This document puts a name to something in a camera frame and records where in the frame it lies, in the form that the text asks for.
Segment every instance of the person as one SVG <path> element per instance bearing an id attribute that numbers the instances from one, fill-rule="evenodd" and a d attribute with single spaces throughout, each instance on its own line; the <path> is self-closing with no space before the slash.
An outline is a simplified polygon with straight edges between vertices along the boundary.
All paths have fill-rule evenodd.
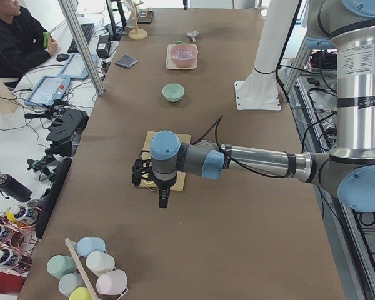
<path id="1" fill-rule="evenodd" d="M 0 0 L 0 77 L 18 78 L 30 69 L 44 63 L 55 54 L 57 41 L 49 38 L 43 47 L 47 32 L 18 0 Z M 17 80 L 8 86 L 14 87 Z"/>

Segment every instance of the red cylinder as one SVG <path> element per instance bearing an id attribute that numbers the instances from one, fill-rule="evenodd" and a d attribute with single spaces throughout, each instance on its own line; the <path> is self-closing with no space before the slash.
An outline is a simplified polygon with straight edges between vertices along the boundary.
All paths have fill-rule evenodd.
<path id="1" fill-rule="evenodd" d="M 18 295 L 25 277 L 0 272 L 0 294 Z"/>

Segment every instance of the wooden stick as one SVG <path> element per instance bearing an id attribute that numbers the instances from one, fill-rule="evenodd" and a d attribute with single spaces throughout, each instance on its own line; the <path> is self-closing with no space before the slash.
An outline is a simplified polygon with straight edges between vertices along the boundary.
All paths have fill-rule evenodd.
<path id="1" fill-rule="evenodd" d="M 65 245 L 68 247 L 69 252 L 71 253 L 72 258 L 74 259 L 74 262 L 77 266 L 77 269 L 79 270 L 79 273 L 82 276 L 83 282 L 86 285 L 87 290 L 89 291 L 90 296 L 92 297 L 92 300 L 99 300 L 98 295 L 96 294 L 88 275 L 86 274 L 85 269 L 83 268 L 83 265 L 81 261 L 79 260 L 78 255 L 76 254 L 76 251 L 71 243 L 72 241 L 67 237 L 65 239 Z"/>
<path id="2" fill-rule="evenodd" d="M 135 5 L 135 9 L 133 10 L 134 11 L 134 22 L 135 22 L 135 31 L 136 31 L 136 34 L 139 33 L 139 26 L 138 26 L 138 7 Z"/>

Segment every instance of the pink bowl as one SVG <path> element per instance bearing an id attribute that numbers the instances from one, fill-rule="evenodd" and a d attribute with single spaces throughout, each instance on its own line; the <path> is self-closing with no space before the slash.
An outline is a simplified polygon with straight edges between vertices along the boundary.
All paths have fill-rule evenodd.
<path id="1" fill-rule="evenodd" d="M 169 55 L 175 66 L 187 68 L 192 66 L 199 51 L 193 44 L 178 44 L 169 50 Z"/>

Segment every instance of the white desk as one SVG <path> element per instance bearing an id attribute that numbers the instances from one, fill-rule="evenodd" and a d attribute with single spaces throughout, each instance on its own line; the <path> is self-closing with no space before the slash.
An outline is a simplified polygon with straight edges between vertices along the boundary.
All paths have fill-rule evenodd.
<path id="1" fill-rule="evenodd" d="M 95 32 L 99 28 L 102 28 L 103 24 L 107 24 L 106 20 L 102 20 L 102 15 L 89 15 L 89 18 L 79 18 L 79 22 L 81 24 L 95 23 Z M 59 43 L 57 53 L 42 64 L 42 66 L 47 67 L 40 67 L 38 69 L 29 71 L 15 88 L 15 95 L 21 95 L 23 98 L 26 98 L 30 93 L 29 91 L 16 91 L 21 89 L 32 89 L 43 75 L 58 75 L 58 72 L 61 70 L 61 66 L 50 66 L 65 63 L 65 61 L 58 62 L 56 60 L 56 56 L 59 53 L 67 53 L 73 37 L 67 24 L 62 25 L 58 30 L 52 32 L 52 36 Z M 91 53 L 96 53 L 97 43 L 98 37 L 92 37 L 91 42 L 89 43 Z M 112 42 L 110 53 L 115 52 L 117 46 L 118 42 Z M 89 78 L 85 81 L 72 81 L 71 88 L 89 81 Z M 94 102 L 97 98 L 93 84 L 91 82 L 83 84 L 82 86 L 77 87 L 72 93 L 74 96 L 70 100 L 70 104 L 80 106 L 77 108 L 82 111 L 86 111 L 88 115 L 90 115 Z M 36 130 L 36 132 L 34 132 L 30 127 L 26 126 L 25 121 L 29 122 L 29 120 L 25 120 L 24 113 L 34 112 L 23 109 L 20 106 L 17 108 L 14 114 L 0 114 L 0 129 L 22 127 L 20 129 L 0 131 L 0 171 L 12 175 L 14 178 L 28 187 L 39 198 L 45 192 L 45 190 L 50 187 L 50 182 L 48 180 L 39 182 L 40 173 L 33 172 L 32 170 L 28 171 L 28 164 L 26 161 L 30 158 L 41 159 L 45 155 L 44 150 L 49 147 L 51 142 L 45 140 L 46 136 L 49 134 L 49 131 L 44 129 L 43 126 L 47 128 L 51 124 L 51 121 L 44 118 L 41 119 L 42 122 L 39 119 L 33 119 L 29 125 Z M 18 204 L 19 202 L 13 198 L 6 200 L 0 195 L 0 214 L 5 212 L 11 206 Z M 16 298 L 16 296 L 0 294 L 0 300 L 13 300 Z"/>

